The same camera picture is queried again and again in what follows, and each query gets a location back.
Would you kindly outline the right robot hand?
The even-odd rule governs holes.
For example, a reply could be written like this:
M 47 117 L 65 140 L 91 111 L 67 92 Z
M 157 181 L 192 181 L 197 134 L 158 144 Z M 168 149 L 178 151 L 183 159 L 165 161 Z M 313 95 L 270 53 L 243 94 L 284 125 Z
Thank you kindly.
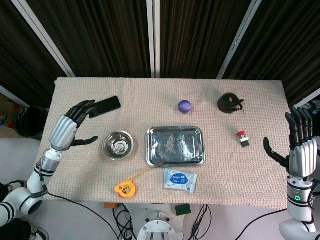
M 263 147 L 267 155 L 286 168 L 289 175 L 305 179 L 311 176 L 317 167 L 318 145 L 314 136 L 314 121 L 311 114 L 302 107 L 290 108 L 285 114 L 289 124 L 289 155 L 281 156 L 273 151 L 267 137 Z

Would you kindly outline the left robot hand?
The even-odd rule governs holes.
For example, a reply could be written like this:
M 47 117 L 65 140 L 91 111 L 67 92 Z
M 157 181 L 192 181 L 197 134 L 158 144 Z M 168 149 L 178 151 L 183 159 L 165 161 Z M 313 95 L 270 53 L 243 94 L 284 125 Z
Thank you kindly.
M 98 136 L 89 139 L 76 139 L 76 133 L 89 113 L 95 108 L 95 100 L 85 100 L 71 107 L 66 114 L 62 115 L 49 136 L 51 148 L 65 152 L 70 147 L 94 143 L 99 138 Z

